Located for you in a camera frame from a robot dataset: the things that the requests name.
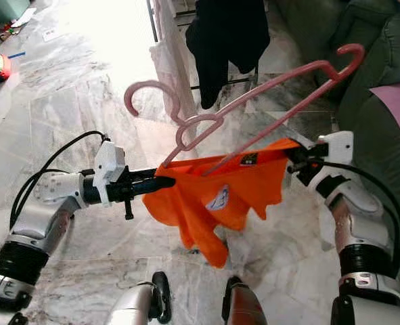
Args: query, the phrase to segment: orange shirt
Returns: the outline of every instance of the orange shirt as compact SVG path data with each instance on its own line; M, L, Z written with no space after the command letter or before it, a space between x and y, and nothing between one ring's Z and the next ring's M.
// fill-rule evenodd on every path
M266 148L244 152L207 175L225 156L172 162L160 166L156 176L176 179L172 188L146 194L143 202L152 216L178 226L186 248L197 245L208 262L223 267L228 250L213 232L217 225L243 230L253 208L266 219L266 206L281 202L281 186L287 157L283 150L299 145L282 139Z

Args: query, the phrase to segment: marble floor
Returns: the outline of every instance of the marble floor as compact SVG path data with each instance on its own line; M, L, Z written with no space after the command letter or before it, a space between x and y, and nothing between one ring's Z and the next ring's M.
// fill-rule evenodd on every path
M125 148L132 169L156 167L174 146L176 126L158 92L137 100L140 118L123 106L124 90L132 82L156 79L145 1L35 0L33 6L38 10L28 25L0 47L8 56L26 52L13 59L13 74L0 85L0 243L20 186L74 136L92 129L107 132ZM176 7L186 8L185 1ZM262 58L260 83L301 64L272 5L268 18L271 45ZM59 36L45 42L42 34L48 30ZM213 110L248 87L225 87ZM309 77L272 89L234 111L198 153L231 151L312 89ZM194 99L199 105L197 93ZM257 147L283 136L312 140L328 133L333 109L319 100ZM78 143L53 165L69 171L92 167L98 140ZM220 230L230 250L224 269L184 249L178 230L155 221L139 198L129 222L122 204L79 211L24 313L31 324L103 324L123 290L164 270L172 290L172 324L222 324L222 296L233 274L259 296L269 324L329 324L339 267L319 226L328 214L297 180L287 177L285 184L284 201L268 208L267 221L251 213L242 233Z

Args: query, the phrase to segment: green couch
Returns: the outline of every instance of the green couch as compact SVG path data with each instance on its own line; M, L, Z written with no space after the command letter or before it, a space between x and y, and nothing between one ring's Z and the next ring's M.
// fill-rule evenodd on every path
M354 164L382 180L400 202L400 128L370 88L400 83L400 9L395 0L275 0L307 62L327 59L336 68L350 58L335 51L360 43L366 58L329 97L338 102L342 130L355 134ZM315 75L323 83L322 73ZM370 183L366 186L388 206Z

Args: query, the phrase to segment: pink plastic hanger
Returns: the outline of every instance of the pink plastic hanger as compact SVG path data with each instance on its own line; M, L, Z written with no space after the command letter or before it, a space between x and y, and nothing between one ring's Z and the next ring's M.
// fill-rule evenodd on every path
M338 55L343 55L346 53L353 54L352 62L345 68L343 68L340 72L337 72L335 68L326 60L318 60L312 63L306 64L299 68L296 68L290 72L282 74L274 79L263 83L262 85L250 90L249 92L245 93L244 95L240 96L236 100L232 101L220 111L215 114L201 114L196 115L193 117L188 118L187 120L182 120L178 117L180 111L180 101L177 97L176 93L167 85L160 83L158 81L144 81L140 83L134 83L131 85L125 92L125 105L127 110L133 115L138 116L138 111L134 109L132 105L132 96L133 94L140 88L143 87L155 87L163 90L167 93L172 101L173 101L173 109L171 110L171 118L179 125L179 129L176 132L175 141L177 147L169 154L169 156L164 160L162 163L163 167L167 167L169 163L180 153L181 151L189 151L195 148L202 140L208 137L212 132L218 129L224 122L224 116L237 108L239 105L246 103L248 100L258 96L259 94L267 91L268 89L287 81L296 76L300 76L302 74L321 69L323 70L327 76L330 78L326 81L322 86L316 89L313 93L311 93L308 97L300 101L297 105L295 105L292 109L287 111L282 118L279 118L274 122L274 124L270 125L266 129L262 130L256 137L250 140L248 143L240 146L231 154L228 154L223 160L221 160L217 165L215 165L212 169L209 169L207 172L203 174L206 176L220 167L222 167L225 163L233 159L239 153L245 151L248 147L253 145L255 142L259 141L267 134L272 132L274 129L278 128L281 124L287 121L290 117L294 116L297 112L300 112L304 108L306 108L312 101L319 98L325 92L329 91L331 88L335 87L339 82L347 78L350 74L352 74L362 63L363 57L365 55L365 49L360 44L347 44L340 47L337 51ZM183 133L192 125L199 123L201 121L214 121L208 129L203 131L199 136L197 136L190 144L185 145L182 140Z

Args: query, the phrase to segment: metal rack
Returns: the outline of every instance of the metal rack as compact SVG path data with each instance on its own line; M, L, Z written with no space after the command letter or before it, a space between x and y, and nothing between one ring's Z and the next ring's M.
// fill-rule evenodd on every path
M146 1L147 1L148 14L150 17L150 24L152 25L154 41L157 43L157 42L159 42L159 39L158 39L158 33L156 32L156 24L154 22L154 10L152 8L152 4L151 4L150 0L146 0ZM176 12L175 16L176 16L176 18L180 18L183 16L191 16L191 15L194 15L195 13L196 13L196 10L187 10L184 12ZM177 26L178 27L189 26L190 24L191 23L178 24ZM235 83L250 83L252 80L254 81L255 85L258 83L258 80L259 80L259 65L258 64L255 66L253 76L241 78L241 79L228 80L228 82L226 82L226 85L233 85ZM191 90L197 90L199 88L200 88L200 86L191 86Z

